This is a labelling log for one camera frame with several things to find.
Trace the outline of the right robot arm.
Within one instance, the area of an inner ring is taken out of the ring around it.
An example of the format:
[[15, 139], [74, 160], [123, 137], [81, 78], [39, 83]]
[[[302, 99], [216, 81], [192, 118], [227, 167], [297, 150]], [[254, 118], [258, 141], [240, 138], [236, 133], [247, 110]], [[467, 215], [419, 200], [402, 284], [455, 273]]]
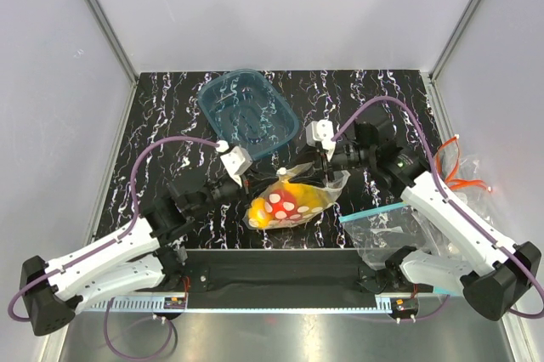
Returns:
[[309, 170], [300, 178], [320, 184], [341, 171], [366, 169], [382, 188], [425, 217], [462, 256], [455, 261], [403, 247], [386, 262], [388, 285], [396, 291], [413, 284], [444, 289], [463, 296], [492, 321], [512, 311], [537, 286], [541, 251], [530, 241], [518, 244], [490, 226], [415, 151], [398, 146], [383, 126], [357, 123], [354, 128], [354, 140], [337, 144], [332, 122], [311, 122], [297, 157], [297, 162], [309, 164]]

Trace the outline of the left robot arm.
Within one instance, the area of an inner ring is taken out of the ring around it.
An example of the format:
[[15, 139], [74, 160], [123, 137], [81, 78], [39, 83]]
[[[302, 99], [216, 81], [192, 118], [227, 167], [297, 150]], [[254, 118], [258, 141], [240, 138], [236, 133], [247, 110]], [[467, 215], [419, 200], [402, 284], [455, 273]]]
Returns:
[[170, 182], [167, 192], [128, 224], [95, 242], [50, 260], [26, 259], [20, 276], [23, 321], [43, 337], [107, 298], [157, 286], [177, 289], [184, 271], [170, 245], [209, 212], [227, 203], [249, 205], [271, 183], [253, 171], [238, 180], [229, 175], [211, 180], [194, 170]]

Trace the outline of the yellow banana bunch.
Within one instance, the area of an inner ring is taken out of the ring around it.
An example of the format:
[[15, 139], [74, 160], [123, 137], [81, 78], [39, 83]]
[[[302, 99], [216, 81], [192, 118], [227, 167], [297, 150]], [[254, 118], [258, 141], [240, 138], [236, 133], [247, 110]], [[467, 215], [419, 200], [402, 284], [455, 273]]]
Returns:
[[289, 191], [296, 197], [297, 213], [321, 212], [330, 204], [327, 193], [314, 186], [284, 183], [279, 189]]

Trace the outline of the yellow lemon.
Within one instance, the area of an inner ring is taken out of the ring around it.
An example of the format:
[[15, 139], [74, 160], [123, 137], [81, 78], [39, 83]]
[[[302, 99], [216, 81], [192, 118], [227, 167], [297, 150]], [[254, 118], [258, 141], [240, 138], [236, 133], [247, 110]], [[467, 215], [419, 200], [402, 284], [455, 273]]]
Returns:
[[266, 211], [263, 205], [252, 206], [248, 211], [248, 222], [253, 228], [265, 229], [271, 219], [270, 213]]

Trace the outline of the white dotted zip bag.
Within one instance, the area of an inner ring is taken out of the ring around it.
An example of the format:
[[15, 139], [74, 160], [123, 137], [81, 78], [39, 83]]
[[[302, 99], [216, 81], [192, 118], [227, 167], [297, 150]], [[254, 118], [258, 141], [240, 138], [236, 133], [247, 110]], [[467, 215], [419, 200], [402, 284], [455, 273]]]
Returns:
[[333, 206], [343, 192], [350, 173], [334, 173], [324, 187], [302, 184], [292, 180], [310, 169], [310, 164], [281, 168], [279, 179], [251, 201], [243, 218], [250, 229], [285, 229], [309, 222], [313, 217]]

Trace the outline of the red tomato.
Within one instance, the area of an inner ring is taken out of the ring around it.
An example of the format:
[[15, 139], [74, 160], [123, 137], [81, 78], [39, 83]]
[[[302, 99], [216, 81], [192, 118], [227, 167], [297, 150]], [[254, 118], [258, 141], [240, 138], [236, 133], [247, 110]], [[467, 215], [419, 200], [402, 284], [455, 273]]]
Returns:
[[276, 220], [287, 219], [298, 213], [296, 197], [284, 189], [276, 189], [269, 193], [264, 208]]

